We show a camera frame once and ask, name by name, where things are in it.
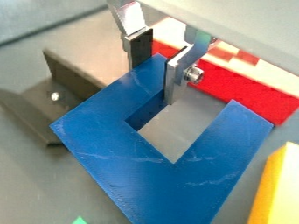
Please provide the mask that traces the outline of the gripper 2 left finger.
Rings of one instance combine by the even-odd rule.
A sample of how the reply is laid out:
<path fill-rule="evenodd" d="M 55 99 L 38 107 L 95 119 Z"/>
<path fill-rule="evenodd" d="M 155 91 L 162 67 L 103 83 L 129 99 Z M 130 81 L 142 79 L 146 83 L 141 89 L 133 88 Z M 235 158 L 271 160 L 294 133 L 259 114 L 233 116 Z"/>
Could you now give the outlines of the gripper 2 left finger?
<path fill-rule="evenodd" d="M 129 68 L 134 69 L 153 57 L 154 29 L 146 25 L 141 3 L 137 0 L 107 0 L 121 30 Z"/>

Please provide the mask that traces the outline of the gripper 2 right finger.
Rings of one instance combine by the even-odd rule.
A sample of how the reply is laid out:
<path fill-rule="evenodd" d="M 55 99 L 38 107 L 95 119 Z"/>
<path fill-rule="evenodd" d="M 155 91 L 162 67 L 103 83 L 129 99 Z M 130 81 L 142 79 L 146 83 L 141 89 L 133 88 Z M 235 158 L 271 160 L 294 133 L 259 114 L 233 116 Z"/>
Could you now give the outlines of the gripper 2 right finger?
<path fill-rule="evenodd" d="M 185 31 L 185 47 L 165 63 L 165 101 L 173 105 L 183 95 L 187 84 L 198 84 L 203 70 L 195 63 L 217 46 L 218 39 L 209 33 L 191 27 Z"/>

